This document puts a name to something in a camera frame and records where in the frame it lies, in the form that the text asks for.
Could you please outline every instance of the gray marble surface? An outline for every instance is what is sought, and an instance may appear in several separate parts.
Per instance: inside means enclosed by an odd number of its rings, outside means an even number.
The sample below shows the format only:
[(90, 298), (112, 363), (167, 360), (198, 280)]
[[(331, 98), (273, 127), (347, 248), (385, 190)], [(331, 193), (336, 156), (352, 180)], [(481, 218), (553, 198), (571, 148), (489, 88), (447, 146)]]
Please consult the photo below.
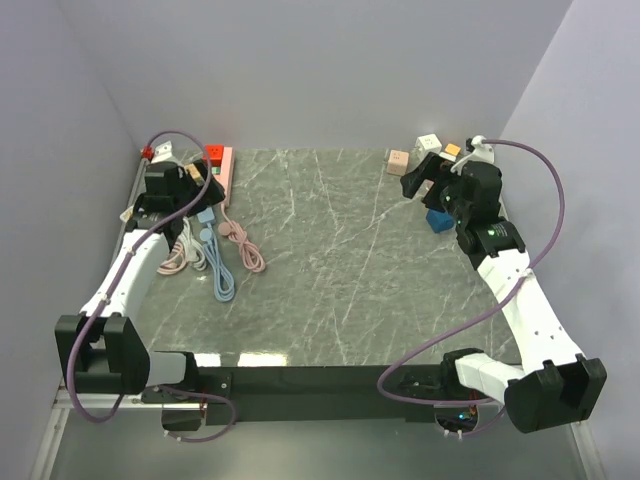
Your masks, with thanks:
[[(268, 267), (250, 274), (221, 240), (236, 279), (232, 303), (213, 295), (212, 272), (157, 276), (138, 331), (155, 350), (269, 353), (288, 365), (383, 364), (495, 303), (457, 248), (436, 235), (426, 209), (401, 195), (385, 150), (239, 150), (228, 214), (259, 245)], [(181, 154), (183, 161), (192, 152)], [(478, 347), (518, 362), (502, 315), (418, 357)]]

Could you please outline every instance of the black metal frame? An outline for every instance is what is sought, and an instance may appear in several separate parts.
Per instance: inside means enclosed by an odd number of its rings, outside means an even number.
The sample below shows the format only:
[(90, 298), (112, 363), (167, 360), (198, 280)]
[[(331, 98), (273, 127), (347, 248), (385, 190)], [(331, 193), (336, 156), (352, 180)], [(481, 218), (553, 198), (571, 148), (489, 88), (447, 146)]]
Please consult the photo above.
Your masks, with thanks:
[[(190, 390), (224, 396), (233, 401), (238, 421), (316, 421), (404, 419), (407, 422), (432, 423), (434, 407), (397, 402), (378, 392), (376, 382), (387, 366), (335, 367), (198, 367), (195, 385)], [(386, 388), (398, 395), (431, 400), (468, 400), (472, 390), (458, 388), (452, 395), (446, 388), (447, 375), (442, 365), (400, 367), (386, 382)], [(147, 389), (143, 403), (176, 404), (181, 397), (165, 391)], [(166, 430), (196, 430), (201, 412), (176, 410), (163, 412)], [(208, 402), (206, 425), (225, 425), (229, 408)]]

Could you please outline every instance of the small cube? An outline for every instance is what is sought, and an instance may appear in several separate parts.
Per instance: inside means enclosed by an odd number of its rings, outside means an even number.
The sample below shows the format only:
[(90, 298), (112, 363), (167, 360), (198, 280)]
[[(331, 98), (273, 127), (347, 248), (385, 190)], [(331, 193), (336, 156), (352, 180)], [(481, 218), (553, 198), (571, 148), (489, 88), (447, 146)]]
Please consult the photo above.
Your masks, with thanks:
[(429, 210), (427, 212), (427, 223), (433, 233), (442, 233), (453, 228), (453, 217), (445, 212)]
[(409, 153), (400, 150), (391, 150), (389, 162), (387, 163), (387, 173), (391, 175), (404, 175), (409, 167)]
[(445, 153), (448, 153), (449, 155), (453, 155), (454, 157), (457, 157), (458, 154), (460, 153), (460, 147), (457, 145), (454, 145), (453, 143), (450, 143), (449, 145), (446, 146), (446, 148), (444, 149)]
[(440, 153), (442, 143), (440, 143), (438, 137), (433, 133), (431, 135), (423, 135), (416, 140), (416, 149), (418, 160), (422, 161), (429, 152)]

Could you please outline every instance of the white block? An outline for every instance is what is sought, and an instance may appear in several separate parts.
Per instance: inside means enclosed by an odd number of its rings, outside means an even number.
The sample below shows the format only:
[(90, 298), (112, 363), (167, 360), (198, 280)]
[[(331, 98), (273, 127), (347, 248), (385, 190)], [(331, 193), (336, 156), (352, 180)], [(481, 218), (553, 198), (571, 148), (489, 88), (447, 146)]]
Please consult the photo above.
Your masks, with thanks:
[(418, 160), (422, 161), (429, 152), (440, 153), (442, 143), (440, 143), (440, 140), (438, 140), (438, 137), (434, 133), (431, 135), (423, 135), (416, 140), (416, 149)]

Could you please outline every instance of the power strip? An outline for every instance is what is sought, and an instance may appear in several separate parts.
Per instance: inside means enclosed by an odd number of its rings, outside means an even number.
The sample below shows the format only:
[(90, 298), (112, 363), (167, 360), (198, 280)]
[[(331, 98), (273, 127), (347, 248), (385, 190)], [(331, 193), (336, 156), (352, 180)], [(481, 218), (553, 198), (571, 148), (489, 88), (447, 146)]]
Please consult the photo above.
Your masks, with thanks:
[(235, 152), (232, 147), (224, 147), (220, 173), (214, 174), (214, 178), (224, 188), (224, 206), (228, 207), (231, 201), (231, 184), (233, 183), (233, 164)]

